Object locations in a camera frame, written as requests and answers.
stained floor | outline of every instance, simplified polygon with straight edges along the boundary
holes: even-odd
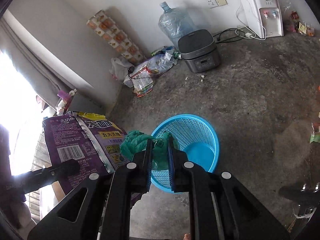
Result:
[[[279,188],[320,181],[320,147],[309,143],[311,122],[319,120],[320,111],[320,41],[289,33],[218,49],[222,64],[216,69],[194,74],[181,62],[143,98],[123,87],[110,120],[126,131],[151,134],[173,115],[205,118],[219,138],[216,171],[231,172],[288,227],[297,208],[278,195]],[[187,232],[187,194],[167,194],[152,185],[132,208],[131,236],[182,240]]]

white cable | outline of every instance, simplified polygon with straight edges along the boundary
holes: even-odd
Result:
[[[267,37],[267,30],[266,30],[265,27],[260,23],[259,19],[254,15],[250,3],[249,3],[249,6],[250,6],[250,10],[252,11],[253,16],[257,19],[257,22],[261,25],[261,27],[262,27],[263,30],[265,31],[265,33],[264,33],[264,39],[257,38],[257,34],[256,34],[253,30],[251,30],[250,28],[248,28],[248,27],[246,26],[246,24],[243,23],[243,22],[239,19],[239,17],[238,17],[237,14],[238,14],[238,11],[239,11],[241,5],[242,5],[242,1],[240,0],[240,6],[239,6],[239,8],[238,8],[237,11],[236,11],[236,17],[237,17],[237,19],[239,20],[239,22],[241,22],[241,23],[244,25],[244,27],[241,27],[241,28],[239,28],[239,29],[237,29],[237,30],[246,28],[246,29],[248,29],[250,32],[252,32],[252,33],[254,34],[254,37],[250,37],[250,38],[243,37],[243,36],[240,35],[240,33],[239,33],[239,36],[242,37],[242,38],[244,38],[244,39],[257,39],[257,40],[260,40],[260,41],[264,41],[264,40],[266,39],[266,37]]]

rice cooker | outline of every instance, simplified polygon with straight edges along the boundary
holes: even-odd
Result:
[[[178,41],[181,58],[193,73],[217,67],[221,63],[217,44],[207,30],[191,32]]]

curtain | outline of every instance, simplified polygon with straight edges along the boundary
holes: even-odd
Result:
[[[74,87],[62,76],[35,55],[14,33],[6,21],[0,19],[0,50],[12,60],[35,92],[51,107],[55,108],[59,90],[69,92]]]

blue wastebasket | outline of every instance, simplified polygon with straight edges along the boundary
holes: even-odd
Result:
[[[188,159],[213,172],[219,158],[218,137],[212,126],[203,118],[192,114],[180,114],[162,122],[151,134],[159,138],[164,131],[172,133],[179,142],[180,150]],[[151,182],[159,189],[171,191],[169,171],[151,171]]]

